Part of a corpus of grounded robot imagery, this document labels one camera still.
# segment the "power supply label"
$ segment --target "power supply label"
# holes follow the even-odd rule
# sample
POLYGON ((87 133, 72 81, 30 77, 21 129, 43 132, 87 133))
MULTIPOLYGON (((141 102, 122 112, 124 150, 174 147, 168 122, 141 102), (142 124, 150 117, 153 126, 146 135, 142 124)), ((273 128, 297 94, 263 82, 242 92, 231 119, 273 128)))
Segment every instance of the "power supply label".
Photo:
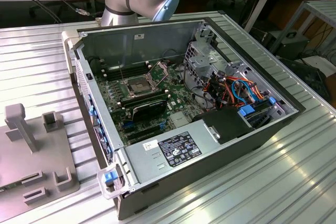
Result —
POLYGON ((159 147, 171 167, 202 154, 188 131, 159 142, 159 147))

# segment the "blue latch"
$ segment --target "blue latch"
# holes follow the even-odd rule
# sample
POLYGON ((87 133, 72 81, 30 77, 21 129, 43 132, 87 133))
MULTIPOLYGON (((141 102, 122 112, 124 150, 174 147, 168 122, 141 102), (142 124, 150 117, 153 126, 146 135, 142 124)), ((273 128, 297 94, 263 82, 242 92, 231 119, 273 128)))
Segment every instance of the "blue latch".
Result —
POLYGON ((117 173, 116 170, 105 173, 104 175, 105 175, 105 182, 106 183, 112 182, 112 181, 114 181, 118 178, 118 173, 117 173))
POLYGON ((246 105, 246 106, 240 107, 239 112, 242 116, 246 116, 248 114, 255 112, 255 109, 253 109, 251 105, 246 105))
POLYGON ((275 100, 274 97, 269 97, 268 101, 269 101, 272 105, 274 105, 274 104, 277 102, 277 100, 275 100))
POLYGON ((93 105, 91 105, 90 109, 89 109, 89 114, 92 115, 93 114, 93 110, 94 110, 94 107, 93 105))

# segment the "metal shelf frame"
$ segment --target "metal shelf frame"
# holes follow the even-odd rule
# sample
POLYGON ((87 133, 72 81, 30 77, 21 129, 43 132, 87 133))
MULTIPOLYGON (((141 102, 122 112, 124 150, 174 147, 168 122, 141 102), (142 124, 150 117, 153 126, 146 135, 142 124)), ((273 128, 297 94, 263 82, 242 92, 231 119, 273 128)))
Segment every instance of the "metal shelf frame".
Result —
MULTIPOLYGON (((287 25, 285 26, 282 33, 279 35, 277 40, 274 42, 273 46, 270 49, 271 53, 274 53, 276 49, 281 44, 282 40, 285 38, 285 36, 288 34, 289 30, 292 28, 292 26, 295 24, 297 19, 301 16, 303 11, 309 11, 310 15, 308 18, 303 22, 301 27, 298 30, 298 33, 304 34, 309 26, 309 24, 312 22, 312 20, 317 17, 321 20, 323 20, 328 25, 332 26, 333 28, 336 28, 336 1, 329 0, 329 1, 303 1, 299 8, 296 10, 290 21, 288 21, 287 25)), ((330 48, 332 45, 336 43, 336 36, 324 47, 322 50, 322 54, 325 53, 325 51, 330 48)))

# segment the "white plastic part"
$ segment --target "white plastic part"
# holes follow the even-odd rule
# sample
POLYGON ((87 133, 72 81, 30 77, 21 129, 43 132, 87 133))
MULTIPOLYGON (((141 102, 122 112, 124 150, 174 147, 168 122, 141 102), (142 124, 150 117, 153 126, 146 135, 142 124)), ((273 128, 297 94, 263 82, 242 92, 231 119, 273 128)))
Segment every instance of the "white plastic part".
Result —
POLYGON ((122 195, 122 194, 126 193, 130 189, 126 179, 125 179, 125 185, 118 190, 111 190, 111 189, 114 189, 114 188, 107 187, 106 184, 105 184, 105 181, 106 181, 105 173, 112 172, 112 171, 117 171, 116 170, 116 164, 114 164, 114 163, 109 165, 108 167, 100 170, 97 173, 97 180, 98 180, 98 184, 99 184, 99 187, 100 187, 100 191, 106 199, 117 198, 119 195, 122 195))

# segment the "aluminum table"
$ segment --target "aluminum table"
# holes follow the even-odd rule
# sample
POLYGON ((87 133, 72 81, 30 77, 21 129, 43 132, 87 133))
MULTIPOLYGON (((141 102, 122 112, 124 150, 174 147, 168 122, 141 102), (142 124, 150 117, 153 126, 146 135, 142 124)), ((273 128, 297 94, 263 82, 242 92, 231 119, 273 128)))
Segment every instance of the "aluminum table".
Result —
MULTIPOLYGON (((0 124, 3 107, 21 102, 27 117, 58 111, 65 119, 80 181, 76 193, 14 217, 7 223, 334 223, 336 219, 336 110, 257 41, 218 12, 224 29, 307 110, 261 148, 118 221, 112 200, 100 193, 98 162, 67 72, 60 33, 96 22, 0 30, 0 124)), ((231 59, 235 54, 218 45, 231 59)))

